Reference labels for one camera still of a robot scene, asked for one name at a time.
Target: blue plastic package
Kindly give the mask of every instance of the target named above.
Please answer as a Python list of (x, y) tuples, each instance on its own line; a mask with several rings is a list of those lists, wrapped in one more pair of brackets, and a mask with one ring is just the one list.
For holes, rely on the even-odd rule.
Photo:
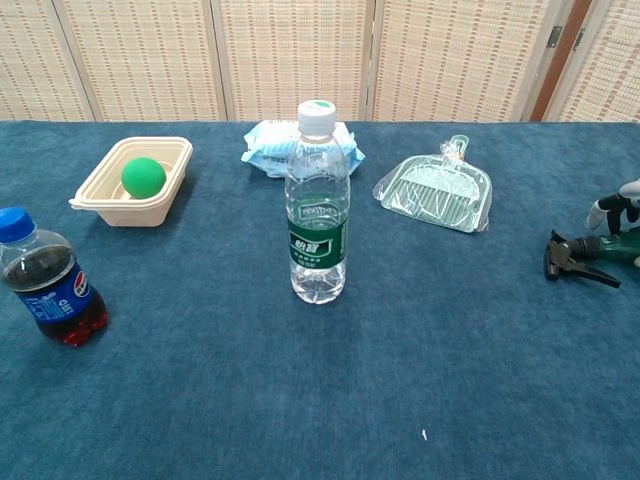
[[(264, 171), (268, 177), (282, 178), (287, 173), (287, 159), (299, 135), (298, 122), (263, 120), (244, 136), (247, 151), (242, 154), (241, 160)], [(364, 154), (343, 122), (336, 122), (334, 136), (347, 159), (351, 174), (364, 160)]]

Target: green label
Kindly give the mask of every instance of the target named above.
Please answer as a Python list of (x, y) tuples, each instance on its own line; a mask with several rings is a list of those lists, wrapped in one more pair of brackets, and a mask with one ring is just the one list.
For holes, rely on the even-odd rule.
[(344, 260), (347, 245), (347, 222), (326, 230), (310, 230), (289, 220), (291, 258), (305, 268), (335, 267)]

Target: door hinge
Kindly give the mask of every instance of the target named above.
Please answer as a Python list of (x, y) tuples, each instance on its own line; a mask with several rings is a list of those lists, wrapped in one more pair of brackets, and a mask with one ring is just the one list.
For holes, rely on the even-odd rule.
[(578, 47), (580, 46), (580, 42), (582, 41), (582, 37), (584, 36), (584, 28), (580, 29), (580, 33), (578, 34), (578, 37), (576, 38), (576, 43), (573, 44), (573, 51), (575, 52)]
[(553, 27), (553, 30), (551, 30), (551, 35), (549, 35), (549, 40), (547, 40), (547, 48), (556, 48), (561, 33), (562, 25), (556, 25)]

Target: dustpan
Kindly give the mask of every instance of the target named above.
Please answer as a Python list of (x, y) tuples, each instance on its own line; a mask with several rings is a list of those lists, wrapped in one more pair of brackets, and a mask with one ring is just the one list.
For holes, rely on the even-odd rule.
[(469, 138), (455, 135), (440, 155), (416, 155), (389, 172), (373, 190), (388, 210), (471, 233), (488, 227), (491, 180), (464, 161)]

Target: plastic container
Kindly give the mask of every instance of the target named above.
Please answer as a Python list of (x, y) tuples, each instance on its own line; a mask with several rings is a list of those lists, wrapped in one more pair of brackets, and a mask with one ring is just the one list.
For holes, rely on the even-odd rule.
[[(157, 227), (169, 213), (192, 151), (182, 137), (125, 138), (109, 150), (69, 203), (76, 210), (97, 212), (112, 227)], [(122, 169), (136, 157), (151, 157), (165, 169), (167, 181), (153, 197), (133, 198), (122, 186)]]

